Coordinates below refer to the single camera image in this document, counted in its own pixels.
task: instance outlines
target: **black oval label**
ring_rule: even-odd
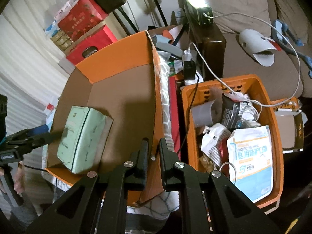
[[[91,46],[91,47],[88,47],[87,49],[85,49],[83,52],[82,52],[82,57],[83,58],[88,58],[91,54],[94,54],[95,52],[97,52],[98,49],[96,46]]]

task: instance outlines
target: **lamp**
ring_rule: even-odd
[[[190,15],[196,20],[199,25],[209,25],[213,23],[213,19],[204,16],[213,15],[213,10],[205,0],[186,0]]]

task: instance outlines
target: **bright light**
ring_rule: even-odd
[[[195,8],[205,8],[208,6],[205,0],[188,0],[188,2]]]

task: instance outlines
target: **orange cardboard box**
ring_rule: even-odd
[[[63,131],[73,105],[92,107],[113,118],[99,173],[127,161],[144,137],[155,155],[164,137],[159,62],[147,32],[119,40],[83,60],[63,90],[51,131]],[[46,170],[73,185],[82,176],[71,173],[57,158],[58,145],[56,141],[48,146]],[[143,192],[130,191],[128,205],[139,205],[162,191],[159,159],[150,160],[147,187]]]

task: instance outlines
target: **medical protective mask package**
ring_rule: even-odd
[[[235,185],[253,202],[273,188],[272,145],[269,126],[236,129],[227,140],[229,162],[237,172]],[[235,171],[230,167],[230,180]]]

